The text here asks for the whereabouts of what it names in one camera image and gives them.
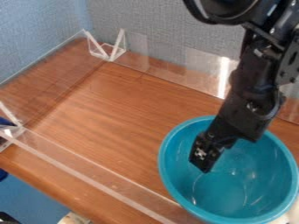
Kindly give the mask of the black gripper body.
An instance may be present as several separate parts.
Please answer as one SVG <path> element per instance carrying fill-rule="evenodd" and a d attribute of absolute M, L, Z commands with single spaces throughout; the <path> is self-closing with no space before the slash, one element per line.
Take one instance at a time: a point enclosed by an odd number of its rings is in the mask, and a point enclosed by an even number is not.
<path fill-rule="evenodd" d="M 213 146 L 233 146 L 239 139 L 255 142 L 265 134 L 286 98 L 275 89 L 266 94 L 229 96 L 209 127 L 209 142 Z"/>

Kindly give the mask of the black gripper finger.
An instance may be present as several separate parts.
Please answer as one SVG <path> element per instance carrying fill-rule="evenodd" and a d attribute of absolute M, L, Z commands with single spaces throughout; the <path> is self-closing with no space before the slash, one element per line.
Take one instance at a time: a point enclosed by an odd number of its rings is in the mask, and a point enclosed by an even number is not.
<path fill-rule="evenodd" d="M 214 139 L 206 132 L 202 132 L 193 143 L 190 162 L 201 169 L 203 173 L 209 173 L 217 164 L 226 145 Z"/>

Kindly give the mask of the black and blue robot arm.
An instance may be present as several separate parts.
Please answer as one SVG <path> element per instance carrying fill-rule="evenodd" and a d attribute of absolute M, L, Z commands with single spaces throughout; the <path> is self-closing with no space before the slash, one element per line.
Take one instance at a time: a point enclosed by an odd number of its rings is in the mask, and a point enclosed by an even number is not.
<path fill-rule="evenodd" d="M 230 91 L 190 162 L 210 172 L 239 139 L 255 142 L 286 102 L 279 87 L 299 78 L 299 0 L 183 0 L 207 25 L 242 25 L 246 33 Z"/>

